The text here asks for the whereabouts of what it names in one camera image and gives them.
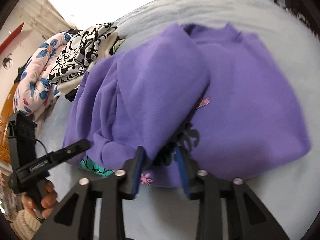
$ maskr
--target bed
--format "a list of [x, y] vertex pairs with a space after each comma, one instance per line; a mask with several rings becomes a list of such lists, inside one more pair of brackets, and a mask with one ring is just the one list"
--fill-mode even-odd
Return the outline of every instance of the bed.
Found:
[[[320, 210], [318, 39], [303, 23], [268, 0], [156, 0], [116, 21], [120, 37], [126, 38], [117, 53], [148, 41], [175, 22], [210, 27], [222, 27], [231, 22], [241, 31], [257, 33], [287, 76], [303, 107], [312, 150], [298, 161], [246, 182], [289, 238], [301, 239]], [[48, 151], [61, 146], [71, 106], [71, 102], [60, 97], [46, 120], [40, 139]], [[41, 147], [38, 154], [44, 154]], [[100, 178], [64, 163], [51, 170], [49, 179], [61, 200], [82, 177]], [[181, 189], [143, 185], [135, 201], [124, 201], [126, 236], [136, 240], [195, 239], [197, 214], [198, 203], [188, 201]]]

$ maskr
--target pink flower print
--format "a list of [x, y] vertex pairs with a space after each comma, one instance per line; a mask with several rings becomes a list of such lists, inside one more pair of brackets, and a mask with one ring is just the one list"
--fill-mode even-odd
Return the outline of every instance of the pink flower print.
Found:
[[210, 98], [205, 98], [198, 104], [197, 109], [203, 106], [207, 106], [208, 104], [210, 104]]
[[141, 184], [142, 185], [149, 185], [151, 186], [151, 183], [153, 182], [153, 179], [150, 178], [151, 177], [151, 174], [149, 171], [147, 171], [145, 174], [141, 173]]

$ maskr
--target metal bolt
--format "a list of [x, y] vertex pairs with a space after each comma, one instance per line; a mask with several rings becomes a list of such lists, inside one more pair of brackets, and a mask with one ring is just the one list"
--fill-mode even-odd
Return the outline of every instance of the metal bolt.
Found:
[[89, 182], [90, 181], [87, 178], [82, 178], [82, 179], [79, 180], [79, 184], [80, 185], [87, 185]]
[[118, 177], [121, 177], [121, 176], [125, 175], [125, 170], [117, 170], [117, 171], [115, 171], [115, 175]]
[[198, 170], [197, 171], [197, 174], [199, 175], [199, 176], [207, 176], [208, 175], [208, 172], [207, 171], [205, 171], [205, 170]]
[[233, 184], [242, 185], [243, 184], [243, 180], [240, 179], [240, 178], [234, 178], [233, 179]]

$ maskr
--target curtain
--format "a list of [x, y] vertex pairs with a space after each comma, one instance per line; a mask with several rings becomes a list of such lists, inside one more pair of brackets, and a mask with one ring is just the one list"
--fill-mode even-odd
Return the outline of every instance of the curtain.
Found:
[[23, 22], [42, 34], [45, 40], [73, 28], [48, 0], [20, 0], [14, 10], [20, 14]]

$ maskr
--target sweatshirt sleeve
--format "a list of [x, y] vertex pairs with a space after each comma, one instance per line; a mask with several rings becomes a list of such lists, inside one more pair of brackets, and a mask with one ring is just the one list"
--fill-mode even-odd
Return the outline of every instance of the sweatshirt sleeve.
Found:
[[39, 230], [41, 223], [26, 210], [20, 210], [11, 228], [21, 240], [31, 240]]

